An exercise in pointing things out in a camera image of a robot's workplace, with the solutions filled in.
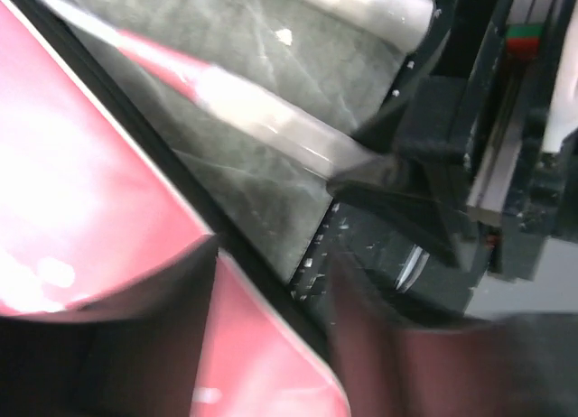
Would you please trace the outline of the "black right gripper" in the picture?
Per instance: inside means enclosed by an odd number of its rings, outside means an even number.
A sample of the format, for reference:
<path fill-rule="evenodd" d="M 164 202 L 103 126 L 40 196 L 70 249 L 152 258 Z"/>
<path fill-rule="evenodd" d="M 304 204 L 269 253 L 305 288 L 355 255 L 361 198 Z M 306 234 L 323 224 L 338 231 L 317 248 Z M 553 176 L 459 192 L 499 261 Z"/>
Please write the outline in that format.
<path fill-rule="evenodd" d="M 338 201 L 454 269 L 531 280 L 577 230 L 577 0 L 435 0 L 395 154 L 338 171 Z"/>

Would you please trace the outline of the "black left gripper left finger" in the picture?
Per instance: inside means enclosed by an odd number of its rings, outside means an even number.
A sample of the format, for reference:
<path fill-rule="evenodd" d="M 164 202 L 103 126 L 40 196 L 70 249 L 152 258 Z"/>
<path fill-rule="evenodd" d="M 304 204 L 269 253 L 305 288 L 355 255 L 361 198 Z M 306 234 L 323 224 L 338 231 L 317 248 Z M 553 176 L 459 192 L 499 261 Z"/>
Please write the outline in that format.
<path fill-rule="evenodd" d="M 1 320 L 3 416 L 187 416 L 218 240 L 63 322 Z"/>

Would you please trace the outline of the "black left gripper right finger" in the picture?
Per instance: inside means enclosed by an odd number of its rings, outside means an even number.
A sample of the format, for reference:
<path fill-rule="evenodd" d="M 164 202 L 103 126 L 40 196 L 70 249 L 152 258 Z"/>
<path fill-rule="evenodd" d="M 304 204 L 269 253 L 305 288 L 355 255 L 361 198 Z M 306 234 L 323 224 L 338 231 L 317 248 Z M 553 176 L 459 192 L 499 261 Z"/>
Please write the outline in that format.
<path fill-rule="evenodd" d="M 355 416 L 574 416 L 577 318 L 481 320 L 329 259 L 332 363 Z"/>

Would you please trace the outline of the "pink racket bag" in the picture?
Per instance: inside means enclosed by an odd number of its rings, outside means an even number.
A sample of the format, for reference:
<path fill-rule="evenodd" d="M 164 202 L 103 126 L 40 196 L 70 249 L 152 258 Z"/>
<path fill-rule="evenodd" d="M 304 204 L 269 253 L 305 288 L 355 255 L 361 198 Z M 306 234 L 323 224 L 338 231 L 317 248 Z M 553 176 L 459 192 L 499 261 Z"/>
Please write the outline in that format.
<path fill-rule="evenodd" d="M 187 416 L 347 416 L 325 339 L 81 42 L 1 0 L 1 320 L 63 322 L 218 240 Z"/>

